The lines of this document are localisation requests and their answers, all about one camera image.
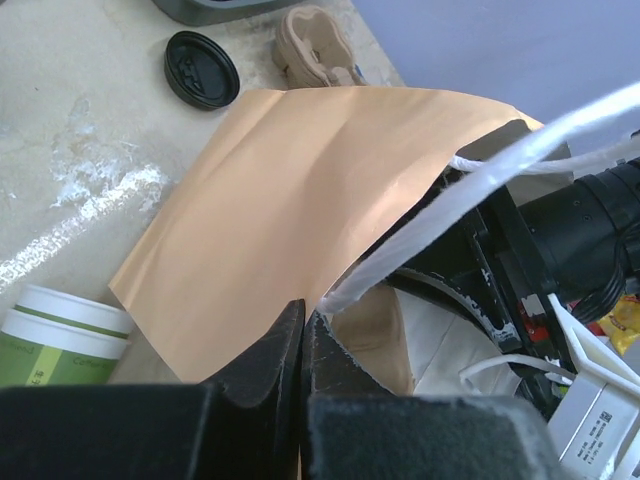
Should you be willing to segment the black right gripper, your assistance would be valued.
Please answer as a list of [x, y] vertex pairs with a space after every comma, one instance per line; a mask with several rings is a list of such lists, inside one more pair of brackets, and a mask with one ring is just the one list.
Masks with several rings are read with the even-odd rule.
[[502, 353], [566, 360], [548, 295], [589, 324], [639, 290], [639, 162], [521, 206], [500, 188], [387, 282], [470, 320]]

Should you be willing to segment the brown paper bag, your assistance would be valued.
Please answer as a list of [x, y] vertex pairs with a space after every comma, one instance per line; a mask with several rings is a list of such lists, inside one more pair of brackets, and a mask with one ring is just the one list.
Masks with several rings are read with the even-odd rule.
[[253, 90], [229, 110], [111, 280], [184, 382], [218, 372], [292, 300], [336, 312], [561, 143], [639, 105], [630, 85], [542, 125], [399, 219], [464, 146], [521, 118], [445, 90]]

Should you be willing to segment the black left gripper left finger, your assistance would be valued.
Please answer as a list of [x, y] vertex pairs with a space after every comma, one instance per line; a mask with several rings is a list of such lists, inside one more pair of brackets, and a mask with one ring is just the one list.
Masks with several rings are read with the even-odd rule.
[[305, 304], [198, 384], [1, 393], [5, 479], [294, 479]]

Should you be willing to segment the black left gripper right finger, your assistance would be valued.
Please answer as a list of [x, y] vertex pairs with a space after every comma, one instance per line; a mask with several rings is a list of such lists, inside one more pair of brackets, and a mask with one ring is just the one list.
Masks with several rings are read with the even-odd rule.
[[313, 314], [302, 360], [305, 479], [562, 479], [546, 423], [510, 397], [396, 396]]

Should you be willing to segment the black coffee cup lid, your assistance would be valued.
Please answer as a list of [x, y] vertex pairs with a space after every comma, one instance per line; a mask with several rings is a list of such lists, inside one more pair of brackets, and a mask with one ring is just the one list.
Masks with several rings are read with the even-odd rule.
[[198, 32], [180, 31], [168, 40], [163, 70], [171, 90], [199, 110], [227, 107], [240, 91], [239, 74], [229, 55]]

